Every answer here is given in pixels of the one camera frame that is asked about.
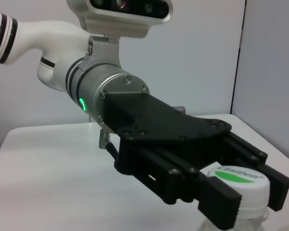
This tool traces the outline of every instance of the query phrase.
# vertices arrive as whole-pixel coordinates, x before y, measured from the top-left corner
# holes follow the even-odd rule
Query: black bracket
[[[121,138],[119,153],[106,147],[115,168],[135,176],[165,203],[196,199],[219,229],[233,228],[241,195],[199,171],[217,161],[265,174],[271,183],[269,206],[282,209],[289,178],[267,166],[267,154],[233,134],[230,124],[183,115],[146,93],[108,94],[103,112],[104,122]]]

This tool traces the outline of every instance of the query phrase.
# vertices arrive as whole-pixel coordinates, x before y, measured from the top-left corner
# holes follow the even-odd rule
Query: green led light
[[[82,106],[82,109],[83,109],[84,111],[86,111],[87,108],[86,108],[86,105],[85,105],[84,100],[83,100],[83,99],[79,99],[79,102],[80,102],[80,104],[81,104],[81,106]]]

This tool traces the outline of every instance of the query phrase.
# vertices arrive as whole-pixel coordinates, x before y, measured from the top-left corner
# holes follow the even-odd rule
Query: camera
[[[109,37],[144,38],[150,27],[170,20],[171,0],[67,0],[81,27]]]

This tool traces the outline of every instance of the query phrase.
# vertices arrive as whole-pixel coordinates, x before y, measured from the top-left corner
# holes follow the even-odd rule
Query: depth camera
[[[170,11],[168,3],[163,0],[90,0],[90,3],[99,10],[158,19],[166,18]]]

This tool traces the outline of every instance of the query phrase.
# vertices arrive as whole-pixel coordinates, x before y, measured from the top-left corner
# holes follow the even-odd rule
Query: green label
[[[242,177],[238,177],[237,175],[227,173],[227,172],[216,171],[215,174],[217,176],[219,176],[220,178],[223,178],[223,179],[229,180],[229,181],[234,181],[234,182],[239,182],[239,183],[254,183],[251,180],[248,180],[248,179],[245,179]]]

